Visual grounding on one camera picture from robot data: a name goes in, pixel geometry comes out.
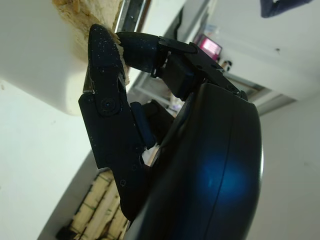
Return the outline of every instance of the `robotic hand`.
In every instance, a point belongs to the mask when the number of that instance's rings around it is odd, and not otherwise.
[[[89,32],[79,99],[98,168],[111,168],[125,240],[240,240],[260,193],[262,141],[256,107],[195,44],[119,32],[125,63],[161,78],[185,101],[173,119],[156,101],[127,102],[125,73],[109,32]],[[160,145],[152,167],[142,153]]]

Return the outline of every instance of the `black plastic casing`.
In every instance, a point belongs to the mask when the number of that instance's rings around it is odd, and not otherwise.
[[[163,140],[125,240],[243,240],[263,166],[256,107],[216,85],[192,93]]]

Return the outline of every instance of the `pink object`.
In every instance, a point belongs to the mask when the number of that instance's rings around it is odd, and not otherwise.
[[[205,35],[201,38],[199,46],[213,60],[217,60],[222,50],[221,46]]]

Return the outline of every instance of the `white ceiling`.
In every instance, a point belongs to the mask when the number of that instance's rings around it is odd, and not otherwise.
[[[320,1],[315,0],[279,16],[262,18],[260,0],[217,0],[209,23],[217,26],[213,39],[223,46],[224,53],[231,60],[238,56],[233,67],[241,66],[241,71],[237,70],[240,77],[303,99],[320,91],[319,10]]]

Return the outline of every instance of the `white wall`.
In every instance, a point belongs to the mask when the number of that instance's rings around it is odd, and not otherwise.
[[[91,147],[82,117],[0,80],[0,239],[35,240]]]
[[[231,74],[302,100],[320,92],[319,8],[315,0],[262,18],[260,0],[218,0],[209,23]]]
[[[248,240],[320,236],[320,95],[261,118],[262,190]]]
[[[73,33],[51,0],[0,7],[0,78],[71,115],[80,115],[87,64],[73,54]]]

